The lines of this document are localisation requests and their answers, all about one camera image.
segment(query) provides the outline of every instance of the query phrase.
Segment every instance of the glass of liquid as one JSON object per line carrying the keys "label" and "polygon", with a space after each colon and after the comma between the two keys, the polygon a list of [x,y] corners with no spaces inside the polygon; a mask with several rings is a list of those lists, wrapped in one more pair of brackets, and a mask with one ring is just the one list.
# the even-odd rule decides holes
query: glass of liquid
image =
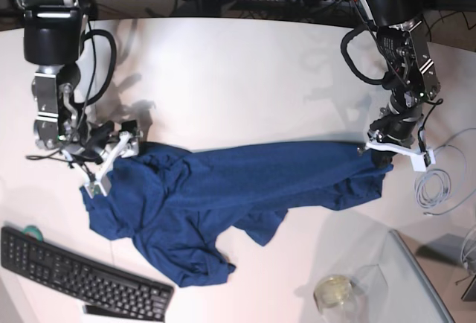
{"label": "glass of liquid", "polygon": [[314,300],[326,323],[358,323],[358,304],[348,277],[323,278],[314,290]]}

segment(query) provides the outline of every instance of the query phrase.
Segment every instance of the keyboard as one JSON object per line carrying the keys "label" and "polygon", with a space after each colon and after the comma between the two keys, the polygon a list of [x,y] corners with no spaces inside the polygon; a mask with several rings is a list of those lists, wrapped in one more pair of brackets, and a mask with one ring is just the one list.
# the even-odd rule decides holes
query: keyboard
{"label": "keyboard", "polygon": [[164,320],[173,288],[1,229],[1,265],[53,290],[124,318]]}

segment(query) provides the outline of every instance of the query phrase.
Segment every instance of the white cable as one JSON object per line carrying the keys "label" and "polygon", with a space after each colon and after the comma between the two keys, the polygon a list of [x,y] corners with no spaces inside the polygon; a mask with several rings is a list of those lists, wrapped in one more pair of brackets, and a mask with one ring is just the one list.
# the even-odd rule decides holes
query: white cable
{"label": "white cable", "polygon": [[[458,182],[456,189],[452,190],[451,177],[449,176],[448,172],[444,169],[440,169],[440,168],[431,169],[428,172],[425,172],[421,176],[416,178],[415,185],[414,185],[415,200],[416,200],[416,203],[421,208],[425,210],[435,209],[438,205],[442,204],[446,200],[451,199],[454,195],[456,195],[460,191],[466,178],[466,172],[468,170],[468,161],[466,160],[466,156],[464,155],[462,150],[460,150],[458,147],[455,147],[454,145],[449,143],[453,141],[459,135],[462,135],[463,133],[472,131],[472,130],[476,130],[476,128],[467,128],[462,131],[459,131],[458,133],[450,137],[443,145],[441,145],[434,151],[435,157],[438,157],[438,154],[440,154],[445,148],[452,148],[453,150],[456,150],[462,156],[463,162],[464,162],[463,174],[461,175],[461,179]],[[430,179],[433,179],[433,181],[436,179],[437,184],[439,185],[439,188],[435,194],[430,194],[426,188],[426,185],[430,181]],[[466,200],[468,200],[474,193],[476,193],[476,188],[470,194],[468,194],[463,200],[461,200],[459,203],[457,203],[456,205],[454,205],[448,210],[442,211],[440,213],[431,213],[429,211],[425,211],[423,214],[429,215],[429,216],[439,216],[439,215],[447,214],[450,211],[453,211],[454,209],[458,208],[464,202],[466,202]]]}

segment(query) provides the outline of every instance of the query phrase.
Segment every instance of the blue t-shirt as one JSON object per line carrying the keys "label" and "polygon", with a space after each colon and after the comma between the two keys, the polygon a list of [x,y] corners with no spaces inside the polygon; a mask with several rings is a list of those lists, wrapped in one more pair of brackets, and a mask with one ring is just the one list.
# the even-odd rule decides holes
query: blue t-shirt
{"label": "blue t-shirt", "polygon": [[273,238],[288,208],[342,210],[379,198],[385,169],[356,144],[301,141],[191,153],[147,143],[117,159],[108,196],[82,188],[91,229],[131,237],[139,252],[180,287],[221,284],[235,266],[215,247],[235,226],[257,243]]}

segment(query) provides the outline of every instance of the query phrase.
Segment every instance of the table surface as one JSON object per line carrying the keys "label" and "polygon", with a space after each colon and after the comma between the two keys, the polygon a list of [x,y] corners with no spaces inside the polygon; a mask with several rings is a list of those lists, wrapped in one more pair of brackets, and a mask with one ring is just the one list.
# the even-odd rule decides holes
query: table surface
{"label": "table surface", "polygon": [[[345,65],[339,44],[346,29],[248,19],[140,19],[94,26],[115,35],[118,65],[111,88],[91,115],[98,120],[139,118],[143,126],[150,125],[150,141],[189,150],[303,139],[363,141],[368,124],[389,97],[383,89],[360,82]],[[96,84],[101,84],[109,50],[102,39],[96,44]],[[21,30],[0,33],[0,47],[2,223],[20,228],[34,224],[60,246],[170,282],[130,239],[109,242],[89,230],[77,173],[59,162],[25,160],[26,154],[38,153],[30,90],[36,66],[23,59]],[[349,48],[367,76],[383,74],[384,63],[368,34]],[[445,98],[427,126],[429,144],[437,146],[474,126],[476,54],[434,44],[430,50]],[[78,63],[79,100],[91,76],[90,44]],[[469,133],[455,141],[469,161],[476,159],[475,136]],[[461,169],[450,153],[441,163],[455,176]],[[414,202],[416,174],[409,160],[399,156],[394,164],[381,199],[342,212],[292,209],[266,247],[228,229],[217,247],[237,265],[236,272],[227,284],[177,289],[167,321],[319,322],[312,300],[315,284],[326,274],[351,273],[368,263],[389,228],[426,244],[447,234],[463,236],[475,224],[473,202],[444,217],[423,216]],[[463,194],[471,185],[464,186]],[[22,308],[26,322],[56,323],[64,317],[81,322],[72,298],[4,269],[0,274],[11,286],[18,281],[21,289],[10,292],[28,302]],[[436,288],[455,321],[463,322],[459,318],[469,317],[475,306],[461,305],[452,286],[445,279]],[[458,289],[462,293],[463,285]],[[388,317],[386,322],[398,319]]]}

